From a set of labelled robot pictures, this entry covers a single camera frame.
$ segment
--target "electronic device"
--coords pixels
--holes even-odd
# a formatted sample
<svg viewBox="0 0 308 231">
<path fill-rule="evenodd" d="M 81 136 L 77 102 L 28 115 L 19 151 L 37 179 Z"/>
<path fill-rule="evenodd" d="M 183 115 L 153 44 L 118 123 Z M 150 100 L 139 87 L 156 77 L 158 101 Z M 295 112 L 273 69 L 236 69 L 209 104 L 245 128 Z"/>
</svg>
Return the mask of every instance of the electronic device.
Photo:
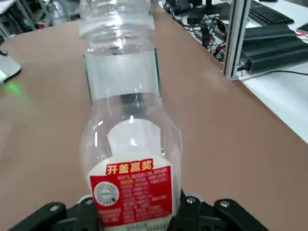
<svg viewBox="0 0 308 231">
<path fill-rule="evenodd" d="M 243 46 L 241 62 L 249 73 L 308 60 L 308 44 L 297 37 L 276 38 Z"/>
<path fill-rule="evenodd" d="M 3 42 L 4 39 L 0 37 L 0 84 L 17 75 L 21 70 L 21 66 L 8 55 L 8 52 L 1 49 Z"/>
<path fill-rule="evenodd" d="M 308 23 L 306 23 L 305 25 L 299 27 L 299 28 L 297 29 L 297 31 L 303 32 L 303 33 L 308 33 Z"/>
<path fill-rule="evenodd" d="M 201 23 L 201 20 L 204 17 L 205 7 L 193 7 L 187 15 L 187 24 L 195 25 Z"/>
<path fill-rule="evenodd" d="M 247 28 L 244 35 L 243 46 L 256 44 L 269 40 L 286 37 L 296 37 L 296 33 L 285 24 Z"/>
<path fill-rule="evenodd" d="M 204 13 L 207 15 L 218 14 L 226 7 L 230 9 L 230 4 L 227 2 L 213 5 L 212 0 L 206 0 Z"/>
<path fill-rule="evenodd" d="M 174 15 L 179 15 L 190 10 L 188 0 L 166 0 L 166 3 Z"/>
<path fill-rule="evenodd" d="M 202 0 L 189 0 L 189 3 L 193 6 L 200 6 L 202 5 Z"/>
<path fill-rule="evenodd" d="M 284 14 L 254 0 L 251 2 L 249 18 L 262 26 L 272 24 L 291 24 L 294 22 L 293 19 L 285 16 Z"/>
</svg>

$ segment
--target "metal frame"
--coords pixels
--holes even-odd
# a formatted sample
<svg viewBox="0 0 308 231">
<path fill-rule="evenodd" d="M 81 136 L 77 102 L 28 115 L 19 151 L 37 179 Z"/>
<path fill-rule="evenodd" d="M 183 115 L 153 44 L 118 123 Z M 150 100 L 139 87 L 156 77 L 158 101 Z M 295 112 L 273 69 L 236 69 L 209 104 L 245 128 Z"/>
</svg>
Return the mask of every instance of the metal frame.
<svg viewBox="0 0 308 231">
<path fill-rule="evenodd" d="M 239 79 L 236 73 L 242 51 L 246 30 L 245 25 L 248 20 L 251 1 L 252 0 L 232 0 L 223 66 L 223 74 L 230 80 Z"/>
</svg>

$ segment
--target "cable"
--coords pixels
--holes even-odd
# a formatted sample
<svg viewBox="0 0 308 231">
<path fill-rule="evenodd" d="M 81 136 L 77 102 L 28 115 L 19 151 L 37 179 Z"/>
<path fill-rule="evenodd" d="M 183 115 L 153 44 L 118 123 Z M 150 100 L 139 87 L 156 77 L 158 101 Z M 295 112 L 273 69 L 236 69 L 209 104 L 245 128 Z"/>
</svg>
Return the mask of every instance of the cable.
<svg viewBox="0 0 308 231">
<path fill-rule="evenodd" d="M 308 76 L 308 73 L 303 73 L 303 72 L 297 72 L 297 71 L 269 71 L 263 75 L 268 75 L 268 74 L 271 74 L 271 73 L 277 73 L 277 72 L 286 72 L 286 73 L 292 73 L 292 74 L 297 74 L 297 75 L 302 75 L 302 76 Z"/>
</svg>

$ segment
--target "clear plastic bottle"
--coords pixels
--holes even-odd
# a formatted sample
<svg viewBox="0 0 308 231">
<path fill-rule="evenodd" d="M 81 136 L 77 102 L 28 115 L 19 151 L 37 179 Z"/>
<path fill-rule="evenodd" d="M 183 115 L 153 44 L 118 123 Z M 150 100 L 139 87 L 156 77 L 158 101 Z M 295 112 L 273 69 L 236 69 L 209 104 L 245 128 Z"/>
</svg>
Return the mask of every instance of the clear plastic bottle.
<svg viewBox="0 0 308 231">
<path fill-rule="evenodd" d="M 161 104 L 149 1 L 81 6 L 93 90 L 86 181 L 106 231 L 165 231 L 180 201 L 181 136 Z"/>
</svg>

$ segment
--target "white desk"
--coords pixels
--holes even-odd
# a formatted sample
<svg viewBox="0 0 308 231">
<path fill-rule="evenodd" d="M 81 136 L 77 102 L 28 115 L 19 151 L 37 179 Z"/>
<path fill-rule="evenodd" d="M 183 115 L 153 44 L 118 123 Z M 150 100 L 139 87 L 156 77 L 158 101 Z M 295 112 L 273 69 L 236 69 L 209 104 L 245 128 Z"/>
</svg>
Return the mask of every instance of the white desk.
<svg viewBox="0 0 308 231">
<path fill-rule="evenodd" d="M 289 25 L 290 29 L 308 23 L 308 8 L 279 0 L 275 3 L 262 3 L 286 16 L 292 18 L 295 23 Z M 249 26 L 258 26 L 251 22 Z M 308 73 L 308 62 L 279 68 Z M 272 73 L 253 78 L 244 72 L 243 77 L 238 73 L 241 81 L 251 90 L 272 112 L 274 112 L 286 125 L 299 137 L 308 143 L 308 77 L 291 73 Z"/>
</svg>

